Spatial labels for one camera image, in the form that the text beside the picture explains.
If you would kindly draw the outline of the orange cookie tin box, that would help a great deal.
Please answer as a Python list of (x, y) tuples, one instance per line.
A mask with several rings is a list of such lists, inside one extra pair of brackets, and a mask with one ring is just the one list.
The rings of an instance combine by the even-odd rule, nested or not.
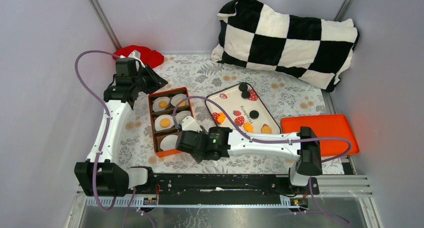
[(180, 153), (176, 149), (179, 131), (177, 126), (187, 116), (193, 116), (191, 103), (182, 99), (188, 97), (186, 87), (150, 94), (148, 96), (149, 117), (152, 126), (154, 153), (159, 158)]

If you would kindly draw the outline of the white strawberry tray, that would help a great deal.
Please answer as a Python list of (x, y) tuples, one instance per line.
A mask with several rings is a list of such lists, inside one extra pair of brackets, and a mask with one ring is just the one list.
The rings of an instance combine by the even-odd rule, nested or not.
[[(281, 128), (266, 108), (265, 104), (259, 98), (254, 88), (247, 83), (248, 91), (251, 95), (249, 99), (243, 99), (241, 97), (242, 92), (238, 89), (239, 84), (240, 83), (207, 96), (207, 99), (218, 104), (228, 114), (225, 121), (222, 124), (218, 124), (216, 122), (216, 117), (219, 113), (223, 112), (211, 102), (206, 101), (205, 105), (212, 115), (216, 125), (234, 129), (235, 126), (233, 126), (232, 122), (235, 122), (239, 128), (245, 131), (243, 128), (244, 123), (250, 123), (254, 127), (253, 133), (261, 133), (261, 128), (264, 125), (271, 127), (272, 134), (281, 133)], [(249, 117), (249, 113), (252, 110), (259, 112), (259, 117), (257, 119), (251, 119)]]

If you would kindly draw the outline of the orange tin lid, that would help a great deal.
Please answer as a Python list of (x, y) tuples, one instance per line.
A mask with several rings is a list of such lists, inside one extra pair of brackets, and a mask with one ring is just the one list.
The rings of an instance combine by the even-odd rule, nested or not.
[[(280, 124), (284, 133), (298, 132), (300, 127), (304, 126), (310, 127), (317, 137), (340, 137), (348, 139), (352, 143), (352, 148), (348, 154), (354, 155), (360, 152), (350, 123), (343, 114), (282, 118)], [(323, 157), (330, 157), (341, 154), (348, 148), (348, 145), (342, 141), (322, 141), (320, 148)]]

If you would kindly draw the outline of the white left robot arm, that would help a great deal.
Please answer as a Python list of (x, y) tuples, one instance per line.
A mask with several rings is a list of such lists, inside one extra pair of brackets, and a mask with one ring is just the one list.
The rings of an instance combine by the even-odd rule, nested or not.
[(84, 162), (77, 162), (74, 173), (87, 196), (123, 197), (136, 186), (148, 194), (155, 188), (146, 168), (124, 170), (118, 162), (118, 148), (127, 119), (139, 93), (152, 94), (165, 85), (153, 69), (134, 58), (118, 58), (115, 74), (100, 102), (103, 116), (93, 147)]

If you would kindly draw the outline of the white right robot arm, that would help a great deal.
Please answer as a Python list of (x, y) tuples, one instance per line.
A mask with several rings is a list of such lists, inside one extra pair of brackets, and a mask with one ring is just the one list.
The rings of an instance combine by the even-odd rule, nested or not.
[(310, 177), (323, 173), (320, 143), (309, 127), (285, 134), (245, 133), (225, 127), (181, 131), (176, 149), (189, 153), (197, 163), (244, 155), (291, 160), (286, 186), (293, 194), (301, 193)]

